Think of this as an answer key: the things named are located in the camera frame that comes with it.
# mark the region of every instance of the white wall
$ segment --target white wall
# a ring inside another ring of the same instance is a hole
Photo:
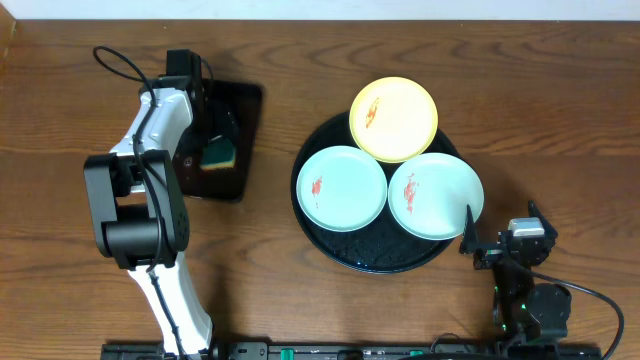
[[[0,0],[16,19],[640,20],[640,0]]]

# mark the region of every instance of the yellow sponge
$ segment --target yellow sponge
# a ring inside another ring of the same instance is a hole
[[[202,170],[228,169],[236,164],[236,148],[231,140],[219,138],[207,145],[202,151]]]

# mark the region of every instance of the small robot arm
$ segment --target small robot arm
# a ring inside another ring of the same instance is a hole
[[[153,80],[152,89],[156,107],[138,144],[134,134],[153,105],[144,88],[140,111],[122,141],[109,154],[86,160],[85,182],[100,252],[128,270],[144,291],[160,324],[165,352],[195,359],[209,348],[213,323],[198,301],[185,261],[189,219],[172,158],[179,147],[201,147],[215,135],[204,106],[199,56],[189,50],[169,51],[167,75]],[[161,221],[134,156],[136,145],[151,174]],[[146,193],[146,204],[118,204],[118,198],[141,192]]]

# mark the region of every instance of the wooden table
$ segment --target wooden table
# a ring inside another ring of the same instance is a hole
[[[23,21],[0,78],[1,358],[95,359],[106,341],[161,340],[140,289],[94,243],[83,162],[139,108],[139,84],[98,66],[97,44],[147,74],[188,47],[219,78],[266,89],[244,201],[186,199],[189,268],[217,335],[491,335],[492,275],[472,269],[459,240],[422,268],[362,274],[321,254],[293,215],[303,141],[364,85],[398,75],[431,92],[440,128],[477,169],[482,233],[536,200],[560,233],[539,271],[616,300],[627,327],[614,358],[640,357],[639,24]],[[573,292],[568,342],[604,351],[616,326],[608,305]]]

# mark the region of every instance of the red fish design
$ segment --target red fish design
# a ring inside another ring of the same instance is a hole
[[[416,186],[419,185],[413,181],[414,175],[415,174],[411,174],[411,176],[409,176],[409,182],[404,188],[404,199],[407,200],[407,210],[409,210],[409,215],[413,214],[413,198],[416,196]]]
[[[378,104],[380,104],[380,98],[376,98],[373,104],[371,104],[371,106],[369,107],[369,113],[367,113],[367,123],[365,125],[367,129],[369,128],[369,126],[371,126],[373,119],[376,117],[376,112],[378,112]]]
[[[313,182],[311,185],[311,193],[313,197],[320,195],[320,190],[322,189],[322,176],[318,178],[318,180]],[[318,208],[318,200],[316,200],[316,209]]]

